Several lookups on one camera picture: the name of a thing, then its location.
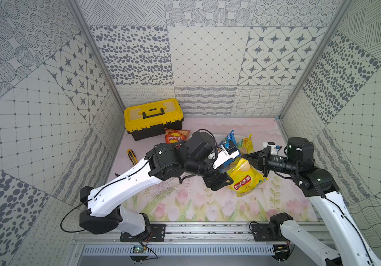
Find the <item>yellow Lay's bag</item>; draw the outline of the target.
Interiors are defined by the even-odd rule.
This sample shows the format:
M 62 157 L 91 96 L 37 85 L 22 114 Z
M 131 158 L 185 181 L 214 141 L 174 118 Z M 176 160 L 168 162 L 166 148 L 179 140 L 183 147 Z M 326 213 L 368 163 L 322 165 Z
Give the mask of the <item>yellow Lay's bag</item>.
M 241 154 L 250 154 L 255 152 L 251 134 L 238 142 L 238 149 Z
M 251 166 L 248 160 L 244 158 L 241 158 L 234 168 L 228 170 L 227 174 L 233 180 L 229 188 L 234 191 L 238 197 L 249 194 L 259 184 L 269 179 Z

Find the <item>blue Lay's chip bag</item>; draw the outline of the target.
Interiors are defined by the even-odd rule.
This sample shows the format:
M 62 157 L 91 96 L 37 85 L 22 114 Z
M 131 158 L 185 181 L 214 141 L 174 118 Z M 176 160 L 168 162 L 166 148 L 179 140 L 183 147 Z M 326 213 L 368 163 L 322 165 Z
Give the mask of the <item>blue Lay's chip bag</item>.
M 218 143 L 218 150 L 219 156 L 227 155 L 230 158 L 239 156 L 239 150 L 233 130 Z

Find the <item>red Lay's chip bag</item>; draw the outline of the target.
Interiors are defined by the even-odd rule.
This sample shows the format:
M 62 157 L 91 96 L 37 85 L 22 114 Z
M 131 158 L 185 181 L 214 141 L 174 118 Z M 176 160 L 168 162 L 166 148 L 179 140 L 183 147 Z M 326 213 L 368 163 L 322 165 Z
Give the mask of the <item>red Lay's chip bag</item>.
M 186 141 L 190 134 L 189 130 L 165 129 L 165 140 L 167 144 Z

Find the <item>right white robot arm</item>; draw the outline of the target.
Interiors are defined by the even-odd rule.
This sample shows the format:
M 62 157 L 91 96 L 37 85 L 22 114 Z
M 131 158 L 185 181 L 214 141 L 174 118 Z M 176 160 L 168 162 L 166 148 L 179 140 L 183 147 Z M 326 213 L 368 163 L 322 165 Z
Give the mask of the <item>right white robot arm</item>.
M 381 266 L 381 260 L 347 211 L 334 178 L 327 170 L 315 166 L 313 143 L 291 137 L 284 149 L 285 156 L 274 155 L 271 150 L 267 146 L 243 158 L 265 176 L 273 171 L 292 180 L 320 214 L 335 249 L 312 236 L 287 213 L 270 217 L 270 237 L 285 239 L 299 247 L 318 266 Z

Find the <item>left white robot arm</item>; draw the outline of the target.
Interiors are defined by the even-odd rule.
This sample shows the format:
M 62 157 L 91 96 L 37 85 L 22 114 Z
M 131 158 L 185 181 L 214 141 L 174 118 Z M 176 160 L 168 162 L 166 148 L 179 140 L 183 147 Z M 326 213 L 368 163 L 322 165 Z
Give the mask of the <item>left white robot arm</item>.
M 111 182 L 81 189 L 80 201 L 86 209 L 80 213 L 79 226 L 94 235 L 118 228 L 144 239 L 152 232 L 148 216 L 128 211 L 122 206 L 124 201 L 170 178 L 183 181 L 183 174 L 200 176 L 207 188 L 217 191 L 233 183 L 220 166 L 239 154 L 233 141 L 219 145 L 212 134 L 203 130 L 194 132 L 187 141 L 156 145 L 137 165 Z

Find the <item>white plastic mesh basket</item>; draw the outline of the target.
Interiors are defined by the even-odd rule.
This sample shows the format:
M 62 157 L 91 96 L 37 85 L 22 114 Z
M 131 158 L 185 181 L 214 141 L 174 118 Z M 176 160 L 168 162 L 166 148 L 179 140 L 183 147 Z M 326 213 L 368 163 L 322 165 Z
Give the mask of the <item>white plastic mesh basket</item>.
M 243 137 L 241 135 L 235 136 L 232 133 L 230 133 L 229 135 L 224 136 L 224 138 L 219 142 L 219 145 L 222 145 L 228 140 L 232 140 L 236 143 L 236 146 L 238 147 L 238 150 L 241 155 L 251 154 L 255 152 L 251 134 L 247 137 Z

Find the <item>floral pink table mat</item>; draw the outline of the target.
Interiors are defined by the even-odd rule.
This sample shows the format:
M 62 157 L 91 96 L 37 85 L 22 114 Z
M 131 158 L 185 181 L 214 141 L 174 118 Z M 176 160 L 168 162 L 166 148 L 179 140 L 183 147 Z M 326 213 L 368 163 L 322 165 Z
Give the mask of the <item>floral pink table mat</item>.
M 233 131 L 237 140 L 251 136 L 254 149 L 285 140 L 273 118 L 186 117 L 183 129 L 207 129 L 220 141 Z M 292 181 L 276 176 L 259 184 L 250 193 L 237 196 L 229 187 L 219 191 L 206 188 L 199 176 L 183 182 L 176 178 L 151 186 L 123 203 L 134 213 L 145 213 L 151 222 L 251 222 L 268 221 L 286 212 L 298 222 L 316 222 L 315 211 Z

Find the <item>yellow black toolbox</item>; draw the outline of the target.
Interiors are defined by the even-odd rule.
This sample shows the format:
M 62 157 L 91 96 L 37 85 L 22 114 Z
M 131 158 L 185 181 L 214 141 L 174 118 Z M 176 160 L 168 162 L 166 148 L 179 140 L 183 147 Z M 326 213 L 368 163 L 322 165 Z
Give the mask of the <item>yellow black toolbox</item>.
M 136 141 L 163 135 L 165 129 L 181 130 L 184 120 L 174 98 L 126 108 L 124 116 L 125 129 Z

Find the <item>yellow utility knife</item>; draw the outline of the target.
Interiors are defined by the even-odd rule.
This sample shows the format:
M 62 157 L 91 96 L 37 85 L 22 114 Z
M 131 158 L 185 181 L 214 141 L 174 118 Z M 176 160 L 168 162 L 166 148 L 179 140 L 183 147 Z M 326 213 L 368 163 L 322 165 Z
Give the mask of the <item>yellow utility knife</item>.
M 128 158 L 130 159 L 130 161 L 132 162 L 133 166 L 138 164 L 138 160 L 137 160 L 136 154 L 134 153 L 133 150 L 128 149 L 127 150 L 127 155 L 128 155 Z

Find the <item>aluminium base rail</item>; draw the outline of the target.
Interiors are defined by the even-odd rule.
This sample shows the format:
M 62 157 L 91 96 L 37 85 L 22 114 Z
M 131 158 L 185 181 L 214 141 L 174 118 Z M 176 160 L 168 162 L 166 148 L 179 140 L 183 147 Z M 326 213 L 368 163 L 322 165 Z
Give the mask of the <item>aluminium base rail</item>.
M 274 256 L 285 248 L 296 250 L 286 240 L 257 237 L 247 222 L 167 222 L 162 240 L 153 236 L 144 244 L 116 230 L 103 235 L 78 233 L 69 250 L 69 259 L 82 256 L 125 256 L 138 260 L 166 256 Z

